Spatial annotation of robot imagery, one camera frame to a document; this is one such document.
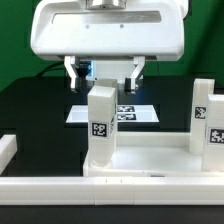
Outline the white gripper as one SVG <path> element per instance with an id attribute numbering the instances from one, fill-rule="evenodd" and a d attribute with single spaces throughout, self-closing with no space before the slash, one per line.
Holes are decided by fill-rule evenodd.
<path id="1" fill-rule="evenodd" d="M 75 93 L 86 86 L 77 57 L 134 57 L 135 69 L 125 78 L 124 91 L 135 94 L 146 59 L 176 61 L 183 55 L 183 7 L 176 0 L 126 0 L 123 9 L 89 9 L 85 0 L 42 0 L 35 10 L 30 45 L 45 60 L 64 58 Z"/>

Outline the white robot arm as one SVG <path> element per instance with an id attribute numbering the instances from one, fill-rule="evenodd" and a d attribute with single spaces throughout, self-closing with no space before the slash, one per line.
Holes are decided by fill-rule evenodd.
<path id="1" fill-rule="evenodd" d="M 189 0 L 41 0 L 30 45 L 64 62 L 73 90 L 116 79 L 133 93 L 148 61 L 182 57 L 188 12 Z"/>

